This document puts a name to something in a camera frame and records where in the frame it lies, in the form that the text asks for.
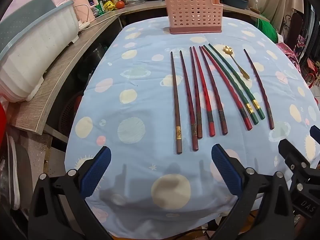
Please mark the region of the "red wavy chopstick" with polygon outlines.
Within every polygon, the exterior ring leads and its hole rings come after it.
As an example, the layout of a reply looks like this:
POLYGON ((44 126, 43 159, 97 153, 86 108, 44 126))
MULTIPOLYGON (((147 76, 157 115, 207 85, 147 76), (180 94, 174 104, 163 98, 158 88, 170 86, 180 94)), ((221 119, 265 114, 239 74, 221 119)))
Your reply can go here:
POLYGON ((218 71, 219 75, 221 76, 222 80, 224 81, 229 93, 231 94, 231 97, 233 99, 233 101, 235 102, 237 109, 240 112, 240 115, 244 121, 244 124, 246 126, 246 129, 248 131, 250 131, 253 126, 251 124, 251 121, 249 120, 249 117, 245 111, 245 108, 243 106, 243 104, 241 103, 234 87, 231 85, 231 81, 229 80, 229 78, 227 77, 225 71, 223 70, 223 68, 219 65, 219 62, 217 60, 214 59, 214 57, 209 53, 209 51, 204 48, 204 46, 199 46, 201 52, 210 60, 210 62, 214 65, 215 69, 218 71))

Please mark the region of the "pink floral cloth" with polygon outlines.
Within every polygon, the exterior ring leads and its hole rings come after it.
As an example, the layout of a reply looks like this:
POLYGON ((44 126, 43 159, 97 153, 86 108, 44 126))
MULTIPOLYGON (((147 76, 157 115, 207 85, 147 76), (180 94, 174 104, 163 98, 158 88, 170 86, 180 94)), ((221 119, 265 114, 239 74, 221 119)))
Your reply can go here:
POLYGON ((298 59, 295 53, 288 47, 284 42, 280 42, 276 44, 277 47, 287 56, 287 58, 292 62, 296 69, 300 68, 298 59))

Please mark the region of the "brown chopstick gold band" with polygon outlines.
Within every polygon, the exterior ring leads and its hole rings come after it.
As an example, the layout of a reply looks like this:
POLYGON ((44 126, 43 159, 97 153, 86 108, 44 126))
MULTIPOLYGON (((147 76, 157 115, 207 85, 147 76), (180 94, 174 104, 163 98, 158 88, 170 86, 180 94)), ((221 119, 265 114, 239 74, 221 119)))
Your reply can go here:
POLYGON ((170 57, 171 57, 172 85, 173 85, 174 109, 175 109, 176 152, 177 154, 181 154, 182 153, 182 134, 181 134, 180 108, 179 108, 179 101, 178 101, 174 56, 172 51, 170 52, 170 57))

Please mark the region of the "dark maroon wavy chopstick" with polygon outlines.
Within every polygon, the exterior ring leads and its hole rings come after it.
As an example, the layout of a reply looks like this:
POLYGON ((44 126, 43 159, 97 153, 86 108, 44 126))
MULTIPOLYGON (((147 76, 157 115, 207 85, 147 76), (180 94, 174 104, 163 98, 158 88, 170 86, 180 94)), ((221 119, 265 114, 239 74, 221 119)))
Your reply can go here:
POLYGON ((246 56, 250 62, 250 65, 253 69, 253 73, 255 74, 256 80, 258 82, 258 85, 259 85, 259 88, 261 91, 261 96, 263 98, 263 102, 264 102, 264 105, 266 108, 269 128, 270 128, 270 130, 273 130, 274 129, 274 120, 273 120, 273 116, 272 116, 271 106, 269 104, 267 94, 266 94, 265 89, 263 87, 263 83, 262 83, 261 78, 258 74, 258 71, 257 71, 256 67, 254 66, 254 63, 253 63, 252 59, 250 58, 249 53, 247 52, 246 49, 244 49, 244 53, 246 54, 246 56))

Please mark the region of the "wooden side counter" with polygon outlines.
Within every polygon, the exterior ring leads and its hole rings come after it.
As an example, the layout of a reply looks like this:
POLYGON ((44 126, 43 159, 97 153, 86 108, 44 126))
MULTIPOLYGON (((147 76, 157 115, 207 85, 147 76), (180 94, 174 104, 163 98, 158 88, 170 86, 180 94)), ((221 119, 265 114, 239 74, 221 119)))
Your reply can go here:
POLYGON ((118 18, 116 15, 96 23, 83 31, 75 44, 64 49, 48 68, 35 96, 28 102, 9 104, 8 124, 41 135, 54 101, 70 72, 93 42, 118 18))

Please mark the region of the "gold flower spoon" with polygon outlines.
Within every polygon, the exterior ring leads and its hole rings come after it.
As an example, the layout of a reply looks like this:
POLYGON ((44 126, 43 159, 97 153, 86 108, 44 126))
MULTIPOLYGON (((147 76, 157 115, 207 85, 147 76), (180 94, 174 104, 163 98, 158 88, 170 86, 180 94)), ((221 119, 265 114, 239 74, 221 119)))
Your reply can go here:
POLYGON ((224 46, 223 48, 223 51, 229 55, 232 60, 234 61, 234 63, 236 64, 236 66, 239 68, 240 70, 240 73, 243 75, 243 77, 246 79, 246 80, 249 80, 250 77, 249 75, 246 73, 246 71, 237 63, 237 61, 235 60, 235 58, 233 57, 233 49, 229 46, 224 46))

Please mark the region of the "green bag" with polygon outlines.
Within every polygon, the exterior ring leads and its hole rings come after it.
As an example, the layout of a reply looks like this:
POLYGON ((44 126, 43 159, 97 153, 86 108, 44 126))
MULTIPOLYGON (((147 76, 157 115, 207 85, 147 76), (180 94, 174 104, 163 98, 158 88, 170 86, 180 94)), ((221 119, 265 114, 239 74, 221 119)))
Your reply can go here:
POLYGON ((255 27, 265 34, 273 43, 278 43, 278 33, 270 22, 257 19, 255 27))

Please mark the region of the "bright red chopstick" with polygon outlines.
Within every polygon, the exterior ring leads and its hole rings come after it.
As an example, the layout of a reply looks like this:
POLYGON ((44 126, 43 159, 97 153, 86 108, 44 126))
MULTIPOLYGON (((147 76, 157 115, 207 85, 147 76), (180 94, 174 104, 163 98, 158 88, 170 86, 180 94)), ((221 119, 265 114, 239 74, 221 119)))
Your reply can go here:
POLYGON ((194 46, 192 47, 192 51, 194 53, 196 64, 197 64, 199 75, 200 75, 202 91, 203 91, 203 98, 204 98, 204 104, 205 104, 206 113, 207 113, 209 136, 210 137, 214 137, 215 136, 215 127, 214 127, 212 107, 211 107, 211 103, 210 103, 210 98, 209 98, 209 94, 208 94, 206 81, 205 81, 205 78, 204 78, 204 74, 203 74, 203 70, 202 70, 202 66, 201 66, 201 63, 200 63, 200 59, 199 59, 198 53, 197 53, 196 48, 194 46))

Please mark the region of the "red tomato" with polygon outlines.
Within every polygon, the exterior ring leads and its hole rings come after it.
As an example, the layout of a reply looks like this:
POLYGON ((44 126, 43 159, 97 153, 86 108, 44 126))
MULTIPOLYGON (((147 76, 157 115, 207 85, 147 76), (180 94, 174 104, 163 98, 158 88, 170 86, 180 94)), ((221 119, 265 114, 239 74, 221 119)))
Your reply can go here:
POLYGON ((123 9, 123 8, 125 8, 125 3, 124 3, 123 1, 118 1, 118 2, 116 3, 116 8, 117 8, 117 9, 123 9))

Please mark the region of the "green chopstick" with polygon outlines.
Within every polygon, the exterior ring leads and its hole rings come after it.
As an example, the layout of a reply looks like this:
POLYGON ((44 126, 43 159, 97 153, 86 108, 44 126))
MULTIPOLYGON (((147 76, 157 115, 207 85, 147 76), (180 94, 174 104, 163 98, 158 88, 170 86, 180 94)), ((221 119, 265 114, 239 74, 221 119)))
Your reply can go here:
POLYGON ((229 62, 223 57, 223 55, 218 52, 210 43, 207 46, 211 52, 214 53, 214 55, 219 59, 219 61, 225 66, 225 68, 229 71, 231 76, 234 78, 235 82, 238 84, 240 89, 242 90, 244 96, 249 101, 253 111, 257 113, 261 120, 265 119, 265 115, 263 111, 260 108, 259 103, 256 101, 255 97, 249 90, 249 88, 246 86, 244 81, 241 79, 241 77, 238 75, 238 73, 234 70, 234 68, 229 64, 229 62))
POLYGON ((241 113, 242 118, 250 125, 251 122, 253 122, 254 125, 257 125, 259 121, 255 112, 253 111, 249 101, 246 99, 242 90, 235 82, 234 78, 231 76, 229 71, 206 45, 201 46, 201 50, 208 56, 210 61, 212 61, 214 66, 217 68, 217 71, 219 72, 226 86, 228 87, 236 105, 239 106, 238 109, 241 113))

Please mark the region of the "dark red patterned chopstick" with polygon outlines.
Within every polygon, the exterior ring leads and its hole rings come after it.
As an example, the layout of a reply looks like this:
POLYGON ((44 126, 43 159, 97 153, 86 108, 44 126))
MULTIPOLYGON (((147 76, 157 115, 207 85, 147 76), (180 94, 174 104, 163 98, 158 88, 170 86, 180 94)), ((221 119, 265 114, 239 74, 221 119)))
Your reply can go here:
POLYGON ((185 90, 186 90, 186 94, 187 94, 189 120, 190 120, 190 131, 191 131, 191 143, 192 143, 193 151, 198 151, 199 145, 198 145, 198 138, 197 138, 197 126, 196 126, 196 119, 195 119, 195 113, 194 113, 194 108, 193 108, 193 100, 191 97, 191 90, 190 90, 188 74, 187 74, 187 70, 186 70, 186 66, 185 66, 185 61, 184 61, 183 53, 181 50, 180 50, 180 58, 181 58, 182 69, 183 69, 183 74, 184 74, 185 90))

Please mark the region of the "clear food container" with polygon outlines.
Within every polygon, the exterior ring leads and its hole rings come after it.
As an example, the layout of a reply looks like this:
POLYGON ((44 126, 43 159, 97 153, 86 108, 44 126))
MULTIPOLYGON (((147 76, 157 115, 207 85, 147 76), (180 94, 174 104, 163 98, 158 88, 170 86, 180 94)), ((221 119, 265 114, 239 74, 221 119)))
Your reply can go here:
POLYGON ((128 6, 143 4, 145 0, 126 0, 128 6))

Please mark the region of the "pink electric kettle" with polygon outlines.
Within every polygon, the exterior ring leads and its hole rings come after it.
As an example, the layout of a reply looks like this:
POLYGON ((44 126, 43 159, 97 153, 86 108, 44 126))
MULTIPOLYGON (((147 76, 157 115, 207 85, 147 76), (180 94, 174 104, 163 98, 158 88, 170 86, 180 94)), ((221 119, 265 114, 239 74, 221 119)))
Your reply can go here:
POLYGON ((99 4, 98 0, 72 0, 78 20, 82 23, 95 20, 94 10, 99 4))

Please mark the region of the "dark brown-red chopstick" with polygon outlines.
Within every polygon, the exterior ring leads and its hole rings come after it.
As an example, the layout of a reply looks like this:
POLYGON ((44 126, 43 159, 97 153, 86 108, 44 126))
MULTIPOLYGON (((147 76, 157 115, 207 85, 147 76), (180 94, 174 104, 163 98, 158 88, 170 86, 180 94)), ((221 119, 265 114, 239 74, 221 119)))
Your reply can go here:
POLYGON ((197 138, 202 139, 202 116, 201 116, 201 106, 200 106, 200 96, 199 96, 199 85, 197 81, 193 50, 191 47, 189 47, 189 51, 190 51, 191 67, 193 72, 194 92, 195 92, 197 138))

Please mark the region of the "yellow snack packet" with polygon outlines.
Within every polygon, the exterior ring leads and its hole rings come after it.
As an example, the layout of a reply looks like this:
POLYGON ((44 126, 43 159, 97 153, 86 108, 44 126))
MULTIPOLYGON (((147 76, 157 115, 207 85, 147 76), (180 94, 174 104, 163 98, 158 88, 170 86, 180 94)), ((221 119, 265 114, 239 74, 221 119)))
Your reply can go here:
POLYGON ((112 12, 117 10, 116 5, 112 1, 107 1, 104 3, 105 12, 112 12))

